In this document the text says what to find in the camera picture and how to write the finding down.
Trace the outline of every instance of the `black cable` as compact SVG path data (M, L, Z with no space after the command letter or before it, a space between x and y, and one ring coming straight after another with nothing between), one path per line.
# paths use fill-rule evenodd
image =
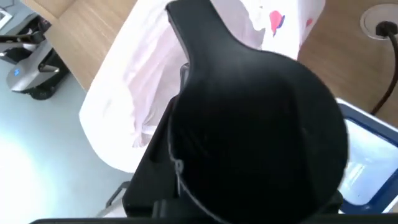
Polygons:
M371 111L371 115L375 115L379 110L383 107L383 105L386 103L388 98L391 96L392 91L394 91L394 88L397 85L398 82L398 43L397 39L395 37L395 34L398 33L398 28L397 24L393 22L381 22L380 24L377 25L376 27L376 34L381 35L383 37L390 38L392 47L394 48L394 55L396 58L396 64L395 64L395 71L394 75L392 77L392 80L390 82L390 85L388 86L388 89L386 93L383 95L383 97L380 99L380 101L377 103L377 105L373 108Z

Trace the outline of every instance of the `wooden table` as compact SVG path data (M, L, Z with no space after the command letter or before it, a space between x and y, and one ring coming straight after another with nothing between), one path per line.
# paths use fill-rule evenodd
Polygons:
M387 0L327 0L298 57L336 97L365 111L370 111L380 100L394 74L391 42L373 40L359 26L362 13L383 2L398 3ZM398 88L377 117L398 126Z

